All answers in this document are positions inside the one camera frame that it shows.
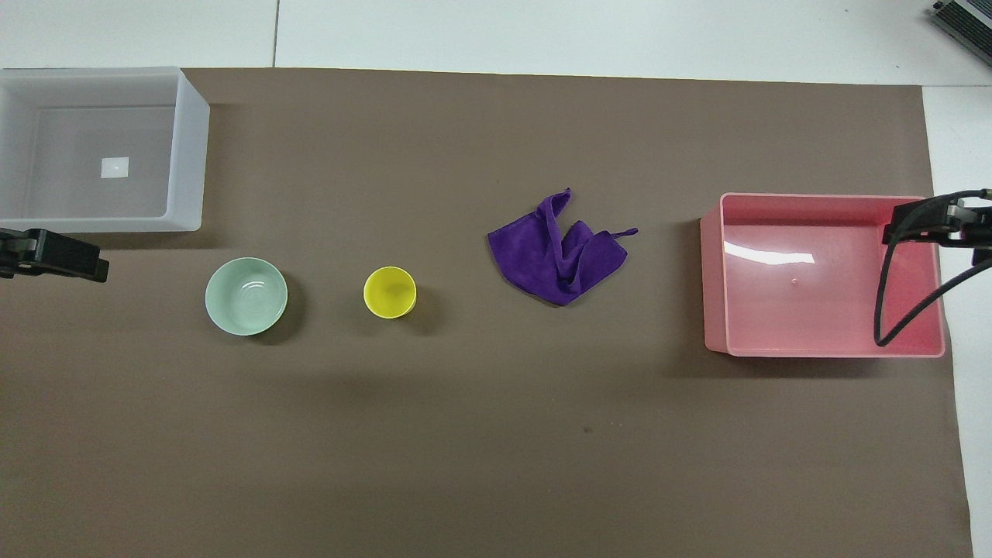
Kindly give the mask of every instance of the purple towel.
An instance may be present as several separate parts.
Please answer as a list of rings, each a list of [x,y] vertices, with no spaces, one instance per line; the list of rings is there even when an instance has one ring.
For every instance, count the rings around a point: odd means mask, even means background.
[[[612,234],[592,233],[576,221],[561,238],[557,217],[571,200],[571,188],[548,196],[537,210],[489,233],[489,248],[503,277],[522,291],[564,306],[616,271],[627,259]]]

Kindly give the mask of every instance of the yellow cup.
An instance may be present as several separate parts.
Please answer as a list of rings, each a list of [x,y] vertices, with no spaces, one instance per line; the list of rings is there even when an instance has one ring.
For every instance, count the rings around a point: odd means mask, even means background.
[[[365,306],[379,318],[405,316],[417,304],[417,284],[399,267],[380,267],[365,280]]]

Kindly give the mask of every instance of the white plastic bin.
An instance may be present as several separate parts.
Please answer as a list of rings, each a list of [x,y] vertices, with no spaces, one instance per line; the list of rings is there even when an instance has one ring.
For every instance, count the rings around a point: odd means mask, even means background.
[[[178,68],[0,70],[0,226],[197,230],[209,114]]]

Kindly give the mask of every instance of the bowl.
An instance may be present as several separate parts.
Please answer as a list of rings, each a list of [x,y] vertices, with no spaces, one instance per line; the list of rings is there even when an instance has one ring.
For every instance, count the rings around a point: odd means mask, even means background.
[[[221,265],[206,284],[206,313],[228,334],[253,336],[279,321],[286,310],[286,279],[259,258],[237,258]]]

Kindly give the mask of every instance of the white table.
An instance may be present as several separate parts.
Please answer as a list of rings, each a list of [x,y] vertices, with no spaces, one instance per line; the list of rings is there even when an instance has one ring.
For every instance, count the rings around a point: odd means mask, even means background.
[[[937,193],[988,187],[992,69],[927,1],[5,0],[0,67],[316,67],[919,84]],[[945,278],[968,265],[942,250]],[[992,557],[992,273],[946,297],[975,556]]]

